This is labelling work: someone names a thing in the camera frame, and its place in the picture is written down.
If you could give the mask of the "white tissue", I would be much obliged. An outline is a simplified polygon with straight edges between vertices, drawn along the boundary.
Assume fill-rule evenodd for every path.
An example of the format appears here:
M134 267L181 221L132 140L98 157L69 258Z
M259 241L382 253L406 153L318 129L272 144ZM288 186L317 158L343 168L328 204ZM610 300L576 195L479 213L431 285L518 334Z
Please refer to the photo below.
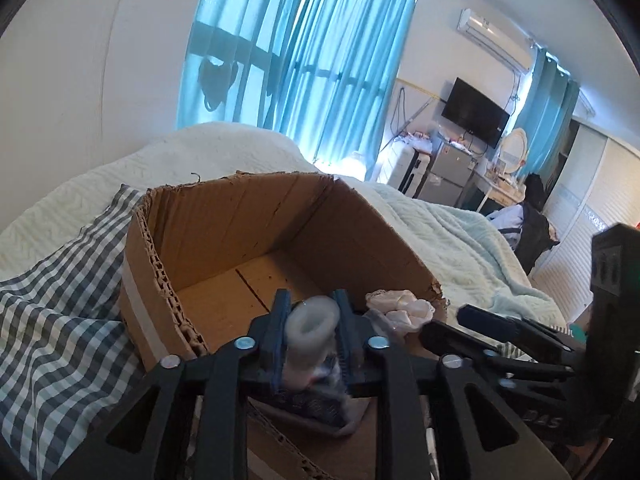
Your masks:
M434 318L435 308L410 290L378 289L366 295L366 317L386 334L405 337L417 333Z

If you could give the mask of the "white tape roll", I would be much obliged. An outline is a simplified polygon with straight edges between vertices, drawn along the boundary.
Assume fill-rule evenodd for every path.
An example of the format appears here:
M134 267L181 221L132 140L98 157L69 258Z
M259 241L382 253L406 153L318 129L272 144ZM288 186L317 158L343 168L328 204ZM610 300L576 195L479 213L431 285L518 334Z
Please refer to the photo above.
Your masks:
M313 296L300 302L284 326L285 388L303 390L319 376L320 367L334 348L340 308L329 296Z

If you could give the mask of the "clear plastic bag of items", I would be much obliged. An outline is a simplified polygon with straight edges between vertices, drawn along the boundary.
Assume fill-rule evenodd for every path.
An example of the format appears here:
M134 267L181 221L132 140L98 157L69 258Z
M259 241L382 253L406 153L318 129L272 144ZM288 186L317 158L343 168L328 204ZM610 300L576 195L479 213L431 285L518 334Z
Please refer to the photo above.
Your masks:
M369 404L369 398L357 399L348 393L335 351L329 351L314 366L286 357L277 408L296 424L344 437L355 432Z

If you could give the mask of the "pale green knit blanket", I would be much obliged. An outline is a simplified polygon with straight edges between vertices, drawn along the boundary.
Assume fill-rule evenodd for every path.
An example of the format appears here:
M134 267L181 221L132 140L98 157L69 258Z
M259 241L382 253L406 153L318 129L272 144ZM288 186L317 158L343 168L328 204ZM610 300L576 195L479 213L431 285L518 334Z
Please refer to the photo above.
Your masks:
M286 136L225 122L180 130L60 185L2 232L2 278L86 232L116 195L122 270L188 322L185 290L277 255L306 285L344 288L357 306L372 290L408 289L448 323L464 306L565 322L481 214L322 174Z

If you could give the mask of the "black clothes pile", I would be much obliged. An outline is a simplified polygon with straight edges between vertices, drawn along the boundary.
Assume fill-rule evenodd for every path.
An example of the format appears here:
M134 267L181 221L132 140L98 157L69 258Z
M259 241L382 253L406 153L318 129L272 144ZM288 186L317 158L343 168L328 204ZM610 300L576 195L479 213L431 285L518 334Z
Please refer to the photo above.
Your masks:
M525 181L525 196L520 203L523 213L521 237L515 249L516 258L526 274L532 272L536 261L560 242L550 233L550 223L542 213L546 202L544 182L539 174L529 174Z

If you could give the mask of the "checkered bed sheet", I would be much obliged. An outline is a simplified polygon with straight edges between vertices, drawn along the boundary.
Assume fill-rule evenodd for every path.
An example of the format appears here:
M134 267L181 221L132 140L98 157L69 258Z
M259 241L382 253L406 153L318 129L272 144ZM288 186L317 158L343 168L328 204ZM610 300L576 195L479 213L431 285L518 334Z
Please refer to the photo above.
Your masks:
M75 238L1 284L1 435L32 478L50 478L143 376L117 307L141 197L122 185Z

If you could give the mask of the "white desk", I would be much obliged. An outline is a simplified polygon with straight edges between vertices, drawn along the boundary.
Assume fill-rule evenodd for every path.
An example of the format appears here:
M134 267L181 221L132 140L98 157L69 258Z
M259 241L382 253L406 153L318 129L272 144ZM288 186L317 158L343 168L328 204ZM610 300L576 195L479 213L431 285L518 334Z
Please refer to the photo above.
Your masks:
M481 212L488 200L492 200L501 207L510 207L524 200L525 192L517 186L498 178L488 178L484 174L475 175L475 186L483 193L483 198L476 211Z

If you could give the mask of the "white louvered wardrobe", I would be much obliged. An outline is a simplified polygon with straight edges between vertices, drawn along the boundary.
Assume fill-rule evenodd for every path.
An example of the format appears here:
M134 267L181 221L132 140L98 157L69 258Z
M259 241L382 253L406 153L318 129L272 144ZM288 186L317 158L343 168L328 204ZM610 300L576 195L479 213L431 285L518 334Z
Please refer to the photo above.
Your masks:
M639 151L581 125L544 214L560 244L540 257L530 280L572 322L592 299L592 237L639 223Z

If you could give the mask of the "brown cardboard box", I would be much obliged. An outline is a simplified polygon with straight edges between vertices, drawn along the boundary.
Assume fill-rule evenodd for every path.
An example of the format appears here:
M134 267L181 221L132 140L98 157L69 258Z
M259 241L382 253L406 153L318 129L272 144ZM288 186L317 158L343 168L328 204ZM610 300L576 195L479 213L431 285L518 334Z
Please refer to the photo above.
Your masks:
M154 304L139 288L141 278L122 270L118 306L126 329L138 349L148 374L165 356L178 356L191 361L215 353L220 347L250 331L250 323L270 313L276 292L284 288L291 294L291 311L302 301L313 296L329 296L343 289L356 315L366 317L366 298L357 306L344 288L313 288L304 283L294 266L282 256L254 260L244 266L214 276L209 282L198 284L182 293L194 321L180 315L175 304ZM307 464L298 449L288 443L277 429L270 425L277 408L277 395L281 388L285 358L285 336L278 355L258 370L265 374L269 385L252 393L246 404L247 477L285 479L311 479L316 472ZM332 351L338 354L338 341Z

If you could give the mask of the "grey mini fridge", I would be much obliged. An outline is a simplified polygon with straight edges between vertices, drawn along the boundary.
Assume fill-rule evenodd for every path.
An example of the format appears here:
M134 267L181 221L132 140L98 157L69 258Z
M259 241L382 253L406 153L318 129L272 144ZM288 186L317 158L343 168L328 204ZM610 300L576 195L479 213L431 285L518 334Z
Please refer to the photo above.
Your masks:
M416 197L427 203L454 206L477 164L476 158L452 143L442 143Z

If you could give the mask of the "round vanity mirror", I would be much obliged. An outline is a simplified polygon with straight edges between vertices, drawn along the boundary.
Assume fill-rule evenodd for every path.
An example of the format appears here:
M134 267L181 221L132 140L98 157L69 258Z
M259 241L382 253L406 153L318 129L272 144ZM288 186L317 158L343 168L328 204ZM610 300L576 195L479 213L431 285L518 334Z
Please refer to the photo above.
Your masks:
M512 176L526 164L528 139L523 128L514 128L500 142L497 165L500 174Z

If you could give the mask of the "blue corner curtain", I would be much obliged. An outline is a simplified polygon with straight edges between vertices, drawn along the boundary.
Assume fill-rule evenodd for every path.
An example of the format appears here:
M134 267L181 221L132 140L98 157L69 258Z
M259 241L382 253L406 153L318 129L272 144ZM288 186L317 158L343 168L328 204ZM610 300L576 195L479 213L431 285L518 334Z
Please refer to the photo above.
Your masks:
M570 123L579 84L547 49L538 48L529 92L514 127L527 136L527 153L520 177L539 174L547 179Z

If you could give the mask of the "white air conditioner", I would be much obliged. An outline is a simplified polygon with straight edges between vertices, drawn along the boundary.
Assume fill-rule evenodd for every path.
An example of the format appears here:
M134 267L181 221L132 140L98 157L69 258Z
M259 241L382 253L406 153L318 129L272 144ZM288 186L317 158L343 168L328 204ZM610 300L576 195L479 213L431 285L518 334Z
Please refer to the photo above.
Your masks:
M484 49L512 72L525 74L533 67L530 47L522 47L509 35L471 9L463 9L457 31Z

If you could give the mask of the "blue window curtain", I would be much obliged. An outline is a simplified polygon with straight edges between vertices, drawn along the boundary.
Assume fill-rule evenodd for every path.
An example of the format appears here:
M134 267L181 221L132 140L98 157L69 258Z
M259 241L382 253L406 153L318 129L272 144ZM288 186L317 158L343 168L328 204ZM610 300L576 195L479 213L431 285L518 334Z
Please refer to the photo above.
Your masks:
M321 170L372 170L416 0L198 0L177 124L282 133Z

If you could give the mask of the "black wall television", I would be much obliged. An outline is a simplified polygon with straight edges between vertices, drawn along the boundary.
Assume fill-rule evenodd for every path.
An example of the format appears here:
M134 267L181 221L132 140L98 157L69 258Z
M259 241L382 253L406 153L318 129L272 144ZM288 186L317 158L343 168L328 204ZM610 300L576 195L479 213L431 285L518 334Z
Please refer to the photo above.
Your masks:
M442 117L495 148L510 114L461 78L454 81Z

